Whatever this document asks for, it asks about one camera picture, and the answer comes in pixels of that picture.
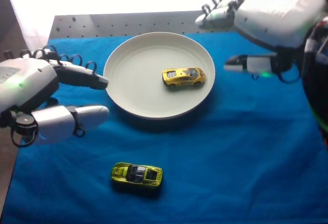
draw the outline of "plate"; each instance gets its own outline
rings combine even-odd
[[[199,67],[206,74],[201,88],[169,90],[162,71]],[[197,107],[209,94],[215,67],[207,50],[196,41],[175,33],[146,33],[129,39],[109,56],[104,77],[107,93],[122,109],[147,119],[169,119]]]

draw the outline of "yellow toy car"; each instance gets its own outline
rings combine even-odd
[[[200,87],[205,82],[205,77],[200,68],[165,69],[162,74],[164,85],[170,89],[186,85]]]
[[[133,165],[119,162],[114,165],[111,180],[116,183],[158,188],[162,182],[163,169],[153,166]]]

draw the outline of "perforated metal plate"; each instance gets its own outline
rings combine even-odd
[[[57,15],[49,38],[109,37],[150,32],[202,33],[195,26],[202,11],[99,15]]]

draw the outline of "plate rim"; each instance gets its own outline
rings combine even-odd
[[[124,45],[125,43],[127,43],[127,42],[129,42],[129,41],[131,41],[131,40],[135,40],[135,39],[138,38],[138,37],[144,37],[145,35],[150,35],[150,34],[158,34],[158,35],[166,34],[166,35],[175,35],[175,36],[179,36],[179,37],[181,37],[181,38],[184,38],[184,39],[190,40],[190,41],[192,41],[193,43],[196,43],[197,45],[199,45],[199,46],[205,51],[205,53],[209,56],[209,58],[210,58],[210,60],[211,60],[211,62],[212,62],[213,69],[214,69],[214,78],[213,78],[213,82],[211,83],[211,87],[209,88],[209,90],[208,90],[208,92],[206,93],[206,95],[204,95],[204,98],[203,98],[203,99],[202,99],[197,105],[195,105],[193,108],[191,108],[191,109],[189,109],[189,110],[186,110],[186,111],[184,111],[184,112],[181,112],[181,113],[179,113],[179,114],[176,114],[176,115],[170,115],[170,116],[163,116],[163,117],[149,117],[149,116],[143,116],[143,115],[139,115],[139,114],[133,113],[133,112],[131,112],[131,111],[128,111],[127,109],[125,109],[125,108],[123,108],[121,105],[119,105],[119,104],[118,104],[118,103],[117,103],[117,102],[111,97],[111,95],[110,95],[110,93],[109,93],[109,91],[108,91],[108,88],[106,88],[106,92],[107,92],[109,98],[110,98],[110,99],[111,99],[111,100],[112,100],[117,106],[119,106],[121,109],[123,109],[124,111],[128,112],[129,114],[132,114],[132,115],[137,116],[137,117],[140,117],[140,118],[144,118],[144,119],[148,119],[148,120],[167,120],[167,119],[173,119],[173,118],[177,118],[177,117],[179,117],[179,116],[185,115],[185,114],[191,112],[192,110],[194,110],[195,108],[197,108],[201,103],[203,103],[203,101],[208,97],[208,95],[209,95],[210,92],[212,91],[213,86],[214,86],[214,82],[215,82],[215,78],[216,78],[216,69],[215,69],[215,64],[214,64],[214,61],[213,61],[211,55],[210,55],[209,52],[205,49],[204,46],[202,46],[200,43],[198,43],[197,41],[193,40],[192,38],[189,38],[189,37],[187,37],[187,36],[185,36],[185,35],[181,35],[181,34],[178,34],[178,33],[171,33],[171,32],[150,32],[150,33],[143,33],[143,34],[141,34],[141,35],[136,35],[136,36],[134,36],[134,37],[132,37],[132,38],[130,38],[130,39],[124,41],[123,43],[121,43],[119,46],[117,46],[117,47],[112,51],[112,53],[109,55],[109,57],[108,57],[107,60],[106,60],[106,63],[105,63],[105,65],[104,65],[104,70],[103,70],[102,75],[103,75],[104,77],[106,77],[106,76],[105,76],[105,71],[106,71],[106,69],[107,69],[106,66],[107,66],[107,64],[109,64],[109,61],[110,61],[111,56],[115,53],[115,51],[118,50],[118,48],[120,48],[122,45]]]

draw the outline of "blue tablecloth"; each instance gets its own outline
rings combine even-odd
[[[82,139],[20,149],[3,223],[328,222],[328,153],[301,83],[224,72],[231,55],[266,53],[236,33],[187,36],[216,66],[203,104],[150,123],[116,107],[106,91],[61,85],[61,104],[106,105],[110,118]],[[102,73],[127,39],[50,43],[96,61]],[[110,171],[119,161],[162,167],[159,197],[114,191]]]

